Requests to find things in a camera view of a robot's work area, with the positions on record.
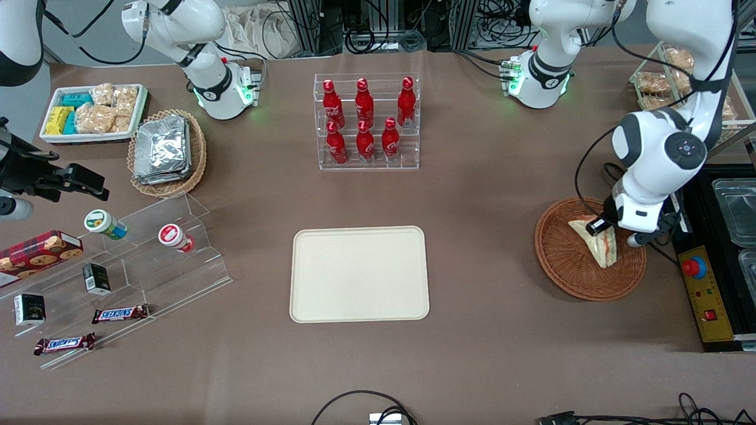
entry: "snickers logo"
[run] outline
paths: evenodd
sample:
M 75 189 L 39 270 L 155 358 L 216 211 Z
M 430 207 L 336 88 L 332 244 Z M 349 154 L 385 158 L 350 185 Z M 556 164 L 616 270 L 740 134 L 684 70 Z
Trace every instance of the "snickers logo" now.
M 76 347 L 79 345 L 79 343 L 82 341 L 81 337 L 77 338 L 64 338 L 62 340 L 52 340 L 48 343 L 48 350 L 53 349 L 67 349 L 71 347 Z
M 127 318 L 132 315 L 134 307 L 128 307 L 127 309 L 114 309 L 105 310 L 100 313 L 100 320 L 115 320 L 120 318 Z

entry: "red aluminum bottle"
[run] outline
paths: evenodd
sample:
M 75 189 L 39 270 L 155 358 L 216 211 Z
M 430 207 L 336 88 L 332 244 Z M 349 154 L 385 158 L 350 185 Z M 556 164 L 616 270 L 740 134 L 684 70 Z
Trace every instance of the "red aluminum bottle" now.
M 386 129 L 381 135 L 383 156 L 387 163 L 395 163 L 399 159 L 399 131 L 396 129 L 396 120 L 386 118 Z
M 370 127 L 367 122 L 360 121 L 357 123 L 357 152 L 360 154 L 360 162 L 369 165 L 375 162 L 376 156 L 373 151 L 373 135 L 370 133 Z
M 326 136 L 328 151 L 333 160 L 336 161 L 336 165 L 342 166 L 349 161 L 349 153 L 346 151 L 344 136 L 339 133 L 339 129 L 333 121 L 329 121 L 328 124 L 326 124 L 326 129 L 328 130 L 328 136 Z
M 335 122 L 339 130 L 344 128 L 346 119 L 344 118 L 344 108 L 341 105 L 341 98 L 333 88 L 333 81 L 327 79 L 323 81 L 323 108 L 326 110 L 326 116 L 329 121 Z
M 399 126 L 408 129 L 415 124 L 415 97 L 414 81 L 412 77 L 406 76 L 401 81 L 401 93 L 399 94 L 398 106 L 399 112 L 396 116 Z
M 367 80 L 360 78 L 357 80 L 357 96 L 355 96 L 355 105 L 357 107 L 357 119 L 365 121 L 369 129 L 373 128 L 373 96 L 367 90 Z

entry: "brown tablecloth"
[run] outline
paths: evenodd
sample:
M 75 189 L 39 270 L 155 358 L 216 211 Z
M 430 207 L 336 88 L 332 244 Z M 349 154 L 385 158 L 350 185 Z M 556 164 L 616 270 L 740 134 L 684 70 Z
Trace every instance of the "brown tablecloth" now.
M 359 388 L 399 398 L 423 424 L 531 423 L 569 409 L 668 417 L 681 391 L 725 416 L 756 407 L 756 357 L 700 352 L 680 272 L 663 258 L 649 251 L 640 286 L 610 303 L 566 295 L 536 260 L 538 216 L 574 196 L 587 146 L 636 109 L 627 78 L 637 64 L 615 48 L 585 49 L 558 104 L 529 110 L 453 54 L 277 61 L 260 106 L 226 122 L 203 113 L 177 66 L 53 66 L 53 87 L 139 82 L 150 112 L 198 118 L 209 163 L 193 195 L 211 211 L 210 240 L 234 282 L 56 371 L 37 368 L 3 312 L 0 422 L 309 423 L 332 396 Z M 314 74 L 410 70 L 423 78 L 420 170 L 321 172 Z M 106 176 L 113 214 L 155 201 L 129 184 L 124 144 L 55 150 Z M 596 149 L 586 195 L 609 193 L 600 164 L 614 159 L 608 141 Z M 65 194 L 35 205 L 30 220 L 0 226 L 3 246 L 50 228 L 81 234 L 102 203 Z M 428 317 L 294 323 L 294 234 L 384 225 L 425 231 Z M 358 396 L 321 421 L 366 423 L 386 406 Z

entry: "red cookie box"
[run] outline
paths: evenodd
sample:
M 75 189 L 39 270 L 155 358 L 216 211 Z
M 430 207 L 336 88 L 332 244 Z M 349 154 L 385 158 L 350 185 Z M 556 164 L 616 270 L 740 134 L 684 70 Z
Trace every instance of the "red cookie box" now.
M 59 230 L 50 230 L 21 244 L 0 250 L 0 287 L 84 253 L 82 241 Z

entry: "round wicker basket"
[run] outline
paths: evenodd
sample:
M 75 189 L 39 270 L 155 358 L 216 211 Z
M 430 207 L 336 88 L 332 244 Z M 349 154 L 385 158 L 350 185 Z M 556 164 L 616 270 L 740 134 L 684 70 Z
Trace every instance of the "round wicker basket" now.
M 189 122 L 189 142 L 191 144 L 191 163 L 194 171 L 185 180 L 169 181 L 167 183 L 160 183 L 158 185 L 143 185 L 132 178 L 132 185 L 137 188 L 141 193 L 151 195 L 154 197 L 167 198 L 174 196 L 181 192 L 188 192 L 194 189 L 200 182 L 202 174 L 205 173 L 205 166 L 207 165 L 207 144 L 205 142 L 205 135 L 202 133 L 200 124 L 197 120 L 191 116 L 190 113 L 183 110 L 161 110 L 158 113 L 150 115 L 144 121 L 155 121 L 157 119 L 163 119 L 168 115 L 181 115 Z M 136 143 L 136 133 L 132 135 L 132 139 L 129 142 L 129 155 L 126 157 L 126 165 L 129 167 L 129 171 L 134 173 L 134 149 Z
M 595 210 L 603 205 L 586 198 Z M 538 261 L 554 283 L 567 293 L 589 301 L 612 301 L 628 295 L 646 270 L 646 249 L 627 244 L 631 232 L 615 228 L 617 262 L 600 268 L 583 239 L 568 222 L 591 212 L 579 198 L 561 200 L 550 206 L 535 226 Z

